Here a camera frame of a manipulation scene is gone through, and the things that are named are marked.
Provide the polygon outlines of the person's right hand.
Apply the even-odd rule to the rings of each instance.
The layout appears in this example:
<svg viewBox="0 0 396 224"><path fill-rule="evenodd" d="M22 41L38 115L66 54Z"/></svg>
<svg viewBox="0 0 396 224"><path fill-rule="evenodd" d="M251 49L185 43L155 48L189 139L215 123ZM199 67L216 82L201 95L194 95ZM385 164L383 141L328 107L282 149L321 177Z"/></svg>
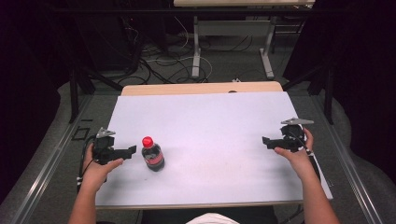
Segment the person's right hand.
<svg viewBox="0 0 396 224"><path fill-rule="evenodd" d="M314 137L306 128L303 128L303 132L306 136L306 149L298 152L290 152L284 148L276 147L275 153L286 158L297 176L299 176L302 181L305 181L311 177L316 178L317 175L307 154L307 152L313 153Z"/></svg>

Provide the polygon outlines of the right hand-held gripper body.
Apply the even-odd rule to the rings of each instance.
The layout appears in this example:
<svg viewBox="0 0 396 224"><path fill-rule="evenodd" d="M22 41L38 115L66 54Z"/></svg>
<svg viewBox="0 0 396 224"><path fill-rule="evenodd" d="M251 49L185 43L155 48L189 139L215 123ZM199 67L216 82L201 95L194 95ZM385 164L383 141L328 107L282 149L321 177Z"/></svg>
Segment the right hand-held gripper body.
<svg viewBox="0 0 396 224"><path fill-rule="evenodd" d="M276 147L288 149L291 152L297 152L301 147L307 149L305 144L305 134L303 126L313 124L313 120L292 118L282 121L283 127L280 129L283 138Z"/></svg>

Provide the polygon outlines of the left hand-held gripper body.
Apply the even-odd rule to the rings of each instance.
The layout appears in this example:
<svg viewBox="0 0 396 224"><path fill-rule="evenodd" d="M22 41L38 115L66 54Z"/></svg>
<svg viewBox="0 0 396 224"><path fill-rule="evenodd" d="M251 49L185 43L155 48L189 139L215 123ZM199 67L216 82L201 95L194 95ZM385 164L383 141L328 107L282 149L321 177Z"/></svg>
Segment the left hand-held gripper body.
<svg viewBox="0 0 396 224"><path fill-rule="evenodd" d="M115 140L113 134L115 132L100 128L94 138L92 158L101 165L124 158L124 152L122 150L115 150L113 148Z"/></svg>

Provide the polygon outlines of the small dark soda bottle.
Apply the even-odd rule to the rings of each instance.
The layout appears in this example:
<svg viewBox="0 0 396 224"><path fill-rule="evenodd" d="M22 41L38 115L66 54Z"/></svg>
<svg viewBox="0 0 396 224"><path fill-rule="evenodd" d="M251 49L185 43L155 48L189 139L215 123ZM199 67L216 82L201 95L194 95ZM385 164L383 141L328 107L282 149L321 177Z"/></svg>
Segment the small dark soda bottle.
<svg viewBox="0 0 396 224"><path fill-rule="evenodd" d="M161 147L154 142L153 147L143 147L141 154L147 167L154 172L160 171L165 165Z"/></svg>

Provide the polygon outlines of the desk with white legs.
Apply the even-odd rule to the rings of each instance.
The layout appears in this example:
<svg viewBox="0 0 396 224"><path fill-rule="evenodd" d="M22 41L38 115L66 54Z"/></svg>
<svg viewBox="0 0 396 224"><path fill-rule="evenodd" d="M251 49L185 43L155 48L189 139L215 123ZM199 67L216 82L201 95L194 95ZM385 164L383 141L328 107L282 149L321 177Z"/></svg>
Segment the desk with white legs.
<svg viewBox="0 0 396 224"><path fill-rule="evenodd" d="M316 0L174 0L175 7L187 9L297 9L298 7L311 7ZM264 75L273 80L275 78L268 54L275 34L277 16L267 16L266 20L236 20L214 19L204 21L199 16L193 17L193 44L194 54L191 76L200 75L201 47L199 37L204 35L247 35L264 36L264 47L260 49Z"/></svg>

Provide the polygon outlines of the aluminium floor rail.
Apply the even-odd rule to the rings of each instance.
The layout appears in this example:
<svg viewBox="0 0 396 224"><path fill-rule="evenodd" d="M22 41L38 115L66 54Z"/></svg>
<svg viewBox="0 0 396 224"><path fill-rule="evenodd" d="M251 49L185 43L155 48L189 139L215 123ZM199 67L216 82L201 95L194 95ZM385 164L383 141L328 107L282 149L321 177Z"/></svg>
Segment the aluminium floor rail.
<svg viewBox="0 0 396 224"><path fill-rule="evenodd" d="M71 122L70 100L60 108L37 152L23 172L9 199L15 209L8 224L66 224L76 197L78 157L67 159L72 135L82 116Z"/></svg>
<svg viewBox="0 0 396 224"><path fill-rule="evenodd" d="M330 138L332 142L335 144L335 154L342 166L344 174L349 182L350 187L357 199L361 211L363 212L368 224L384 224L381 216L377 212L371 197L368 194L366 187L364 186L358 172L356 169L356 165L349 153L347 152L347 148L345 144L342 142L339 134L336 129L326 116L324 115L324 105L321 103L319 96L311 97L313 105L319 113L320 119L324 123L327 131L330 133Z"/></svg>

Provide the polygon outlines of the person's left hand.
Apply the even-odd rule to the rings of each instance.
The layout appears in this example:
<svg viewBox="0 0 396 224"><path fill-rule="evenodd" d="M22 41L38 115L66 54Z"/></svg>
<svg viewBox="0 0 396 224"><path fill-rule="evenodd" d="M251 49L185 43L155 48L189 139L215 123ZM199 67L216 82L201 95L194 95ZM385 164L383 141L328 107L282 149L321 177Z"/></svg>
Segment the person's left hand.
<svg viewBox="0 0 396 224"><path fill-rule="evenodd" d="M92 157L93 144L89 144L86 149L84 162L82 166L82 183L79 192L96 193L103 183L107 175L114 169L123 164L124 159L116 159L108 164L101 165Z"/></svg>

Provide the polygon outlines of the black metal stand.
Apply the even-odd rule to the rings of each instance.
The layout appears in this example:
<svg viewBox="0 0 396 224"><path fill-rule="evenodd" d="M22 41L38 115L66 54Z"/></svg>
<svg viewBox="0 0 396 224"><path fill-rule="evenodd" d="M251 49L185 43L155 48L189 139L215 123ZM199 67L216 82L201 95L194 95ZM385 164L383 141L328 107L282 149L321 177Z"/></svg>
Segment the black metal stand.
<svg viewBox="0 0 396 224"><path fill-rule="evenodd" d="M69 122L73 123L79 115L79 101L78 90L82 90L85 94L92 95L95 93L95 87L92 79L97 79L106 84L115 91L121 91L123 87L120 84L104 77L100 73L93 71L87 66L72 65L69 69L69 84L70 84L70 103L71 103L71 117Z"/></svg>
<svg viewBox="0 0 396 224"><path fill-rule="evenodd" d="M308 86L309 95L319 95L321 91L325 91L323 113L326 120L333 125L332 119L332 96L333 96L333 65L331 63L320 63L314 66L295 79L282 86L284 91L289 90L293 86L300 84L306 79L311 78L311 83Z"/></svg>

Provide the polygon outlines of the person's white clothing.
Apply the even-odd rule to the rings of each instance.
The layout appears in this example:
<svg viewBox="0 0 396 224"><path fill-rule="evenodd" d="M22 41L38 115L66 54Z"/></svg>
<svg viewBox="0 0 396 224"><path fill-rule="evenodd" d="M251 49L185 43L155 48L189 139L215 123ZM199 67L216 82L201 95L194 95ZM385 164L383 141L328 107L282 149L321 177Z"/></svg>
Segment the person's white clothing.
<svg viewBox="0 0 396 224"><path fill-rule="evenodd" d="M195 217L186 224L239 224L237 221L217 213L206 213Z"/></svg>

